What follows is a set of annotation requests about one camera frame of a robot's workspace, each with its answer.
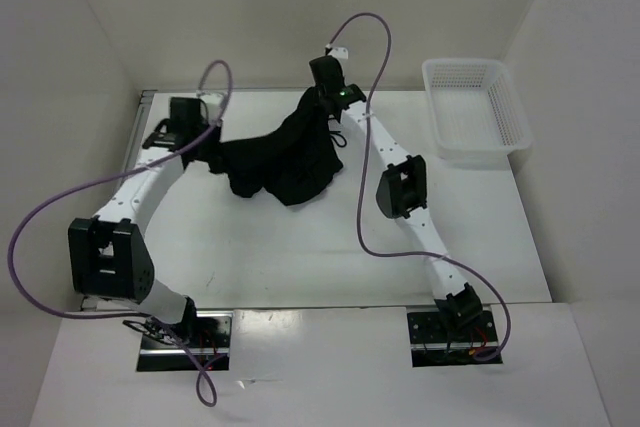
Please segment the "white plastic basket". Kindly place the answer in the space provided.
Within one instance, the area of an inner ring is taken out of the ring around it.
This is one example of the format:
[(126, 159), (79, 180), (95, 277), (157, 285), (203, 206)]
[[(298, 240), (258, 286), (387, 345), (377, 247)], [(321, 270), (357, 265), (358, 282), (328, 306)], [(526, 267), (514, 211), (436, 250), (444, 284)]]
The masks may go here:
[(502, 62), (430, 59), (423, 62), (422, 75), (441, 158), (485, 164), (531, 147), (524, 108)]

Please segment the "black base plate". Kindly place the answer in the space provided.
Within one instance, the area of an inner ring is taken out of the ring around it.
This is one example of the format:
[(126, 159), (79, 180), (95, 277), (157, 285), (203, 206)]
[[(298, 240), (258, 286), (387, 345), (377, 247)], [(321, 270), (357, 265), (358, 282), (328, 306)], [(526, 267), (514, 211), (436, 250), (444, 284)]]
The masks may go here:
[[(230, 343), (234, 313), (232, 311), (198, 312), (198, 331), (186, 346), (197, 363), (208, 371), (227, 371), (230, 361)], [(175, 340), (157, 325), (131, 321), (129, 328), (142, 335), (136, 371), (187, 372), (196, 366)]]
[(480, 355), (493, 354), (499, 346), (489, 309), (457, 332), (449, 332), (444, 327), (435, 309), (408, 310), (406, 317), (414, 368), (502, 363), (500, 354), (490, 360), (479, 359)]

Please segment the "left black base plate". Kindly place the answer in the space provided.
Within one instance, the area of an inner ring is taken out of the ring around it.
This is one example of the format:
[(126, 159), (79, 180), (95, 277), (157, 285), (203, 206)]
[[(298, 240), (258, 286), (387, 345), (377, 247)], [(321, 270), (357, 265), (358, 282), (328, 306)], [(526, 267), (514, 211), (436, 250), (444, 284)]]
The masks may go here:
[[(186, 346), (197, 363), (208, 371), (227, 371), (230, 361), (230, 343), (234, 313), (232, 311), (198, 312), (198, 331)], [(175, 340), (157, 325), (131, 321), (129, 328), (142, 335), (136, 371), (187, 372), (196, 366)]]

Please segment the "black shorts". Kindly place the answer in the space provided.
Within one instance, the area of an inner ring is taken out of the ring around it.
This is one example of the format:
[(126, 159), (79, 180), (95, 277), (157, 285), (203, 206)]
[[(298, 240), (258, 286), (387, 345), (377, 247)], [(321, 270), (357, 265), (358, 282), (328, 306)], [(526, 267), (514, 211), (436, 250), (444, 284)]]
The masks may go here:
[(251, 198), (266, 190), (285, 206), (320, 195), (341, 171), (318, 91), (308, 88), (295, 111), (273, 132), (222, 142), (216, 128), (202, 148), (213, 174), (225, 174), (231, 191)]

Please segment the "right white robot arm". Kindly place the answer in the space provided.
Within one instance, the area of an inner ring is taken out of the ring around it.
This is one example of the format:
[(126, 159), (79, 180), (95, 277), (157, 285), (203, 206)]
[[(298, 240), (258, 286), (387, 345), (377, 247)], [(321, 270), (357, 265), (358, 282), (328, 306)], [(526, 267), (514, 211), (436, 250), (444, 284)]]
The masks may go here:
[(355, 84), (345, 83), (339, 60), (324, 55), (309, 62), (320, 105), (365, 141), (367, 156), (382, 164), (375, 200), (384, 217), (396, 222), (425, 259), (427, 277), (438, 310), (440, 332), (450, 340), (469, 333), (483, 307), (474, 288), (451, 263), (427, 201), (427, 163), (398, 144), (371, 110)]

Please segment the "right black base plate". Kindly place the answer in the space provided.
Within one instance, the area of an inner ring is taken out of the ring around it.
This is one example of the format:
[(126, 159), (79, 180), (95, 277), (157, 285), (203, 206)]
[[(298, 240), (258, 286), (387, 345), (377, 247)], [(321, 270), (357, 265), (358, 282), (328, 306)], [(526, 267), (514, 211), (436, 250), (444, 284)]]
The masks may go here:
[(449, 332), (444, 327), (435, 309), (408, 310), (406, 317), (414, 368), (502, 363), (500, 354), (490, 360), (479, 359), (480, 355), (493, 354), (499, 346), (489, 309), (457, 332)]

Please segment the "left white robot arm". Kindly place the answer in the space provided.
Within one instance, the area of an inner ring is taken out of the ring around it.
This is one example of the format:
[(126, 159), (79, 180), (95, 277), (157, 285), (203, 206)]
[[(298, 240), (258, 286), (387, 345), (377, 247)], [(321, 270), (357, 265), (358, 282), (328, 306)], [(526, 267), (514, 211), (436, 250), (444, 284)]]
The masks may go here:
[(180, 347), (198, 338), (195, 303), (156, 278), (145, 233), (170, 188), (198, 159), (197, 148), (185, 147), (207, 131), (208, 114), (200, 98), (171, 98), (169, 116), (140, 147), (135, 173), (93, 217), (76, 218), (68, 228), (74, 290), (148, 316), (145, 335)]

